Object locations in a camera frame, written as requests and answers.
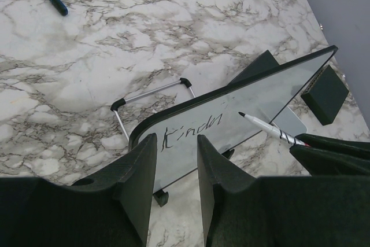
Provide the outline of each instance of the gray wall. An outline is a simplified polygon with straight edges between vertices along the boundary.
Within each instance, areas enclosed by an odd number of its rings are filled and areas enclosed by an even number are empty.
[[[370,127],[370,0],[308,0]]]

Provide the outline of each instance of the marble surface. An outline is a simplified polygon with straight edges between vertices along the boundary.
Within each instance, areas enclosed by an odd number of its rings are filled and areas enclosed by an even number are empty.
[[[328,45],[307,0],[63,1],[66,17],[48,0],[0,0],[0,176],[69,185],[127,151],[109,110],[118,98],[180,77],[201,95],[267,49],[283,64]],[[120,113],[131,132],[189,98],[169,89]],[[351,95],[325,127],[300,97],[290,108],[309,133],[369,141]],[[231,161],[254,176],[307,174],[285,145],[262,133]],[[165,207],[153,202],[148,246],[203,246],[197,172],[168,191]]]

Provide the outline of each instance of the marker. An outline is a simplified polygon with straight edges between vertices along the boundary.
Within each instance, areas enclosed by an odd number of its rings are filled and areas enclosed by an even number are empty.
[[[289,135],[288,133],[282,131],[281,129],[274,127],[262,120],[260,120],[257,117],[253,117],[250,115],[247,115],[243,112],[239,112],[240,115],[242,115],[245,119],[247,119],[249,122],[254,124],[256,127],[262,129],[263,131],[267,132],[267,134],[271,135],[272,137],[276,139],[283,140],[287,142],[289,145],[302,145],[309,147],[305,142],[302,142],[301,140],[294,138],[293,136]]]

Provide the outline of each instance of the black rubber foot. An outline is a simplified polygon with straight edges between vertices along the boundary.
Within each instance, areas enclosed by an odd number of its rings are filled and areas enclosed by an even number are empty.
[[[224,156],[224,157],[226,157],[227,159],[230,159],[230,157],[233,155],[233,153],[234,153],[234,149],[232,149],[232,150],[227,150],[226,152],[224,152],[222,155]]]
[[[168,202],[168,192],[164,192],[162,189],[155,192],[153,196],[160,207],[163,207]]]

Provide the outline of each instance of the black box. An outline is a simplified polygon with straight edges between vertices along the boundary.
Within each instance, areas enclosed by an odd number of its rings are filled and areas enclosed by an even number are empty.
[[[348,93],[338,75],[328,66],[315,76],[301,97],[325,126],[334,121]]]

